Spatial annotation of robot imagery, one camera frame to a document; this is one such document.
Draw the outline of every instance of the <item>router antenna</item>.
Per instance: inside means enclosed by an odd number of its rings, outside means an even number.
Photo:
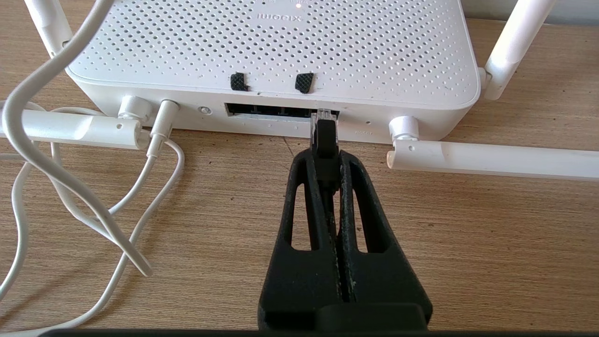
[[[48,54],[53,58],[62,49],[62,45],[73,36],[60,2],[25,0],[25,4]]]
[[[549,15],[555,0],[518,0],[485,65],[485,98],[497,100]]]

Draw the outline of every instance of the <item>perforated top surface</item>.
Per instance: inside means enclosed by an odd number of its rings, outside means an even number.
[[[459,105],[478,92],[459,0],[117,0],[79,77],[184,90],[312,95]]]

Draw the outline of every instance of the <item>xiaomi logo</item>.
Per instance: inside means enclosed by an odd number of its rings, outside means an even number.
[[[278,21],[301,21],[301,16],[296,15],[273,15],[273,14],[261,14],[258,13],[256,16],[257,19],[267,19],[267,20],[278,20]]]

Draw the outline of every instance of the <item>wooden desk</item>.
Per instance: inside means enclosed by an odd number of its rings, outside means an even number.
[[[47,59],[21,0],[0,13],[0,97]],[[63,0],[73,28],[90,1]],[[469,20],[479,64],[503,26]],[[454,142],[599,150],[599,28],[545,26],[502,99],[478,103]],[[59,76],[35,101],[94,108]],[[185,173],[141,237],[155,275],[132,267],[86,327],[253,329],[279,226],[289,164],[305,139],[174,131]],[[5,140],[0,151],[12,151]],[[342,143],[369,170],[387,217],[433,304],[432,329],[599,330],[599,184],[390,171],[389,146]],[[141,152],[65,146],[65,166],[113,204]],[[118,216],[128,233],[174,166],[165,151],[143,193]],[[0,270],[16,235],[2,163]],[[59,323],[87,311],[118,249],[72,219],[49,181],[26,186],[31,249],[0,305],[2,331]]]

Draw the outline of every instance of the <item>router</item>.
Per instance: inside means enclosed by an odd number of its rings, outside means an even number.
[[[60,4],[26,3],[53,57]],[[309,137],[327,109],[392,169],[596,180],[599,152],[437,142],[500,97],[554,3],[519,0],[481,68],[459,0],[117,0],[66,71],[109,116],[172,100],[175,128]]]

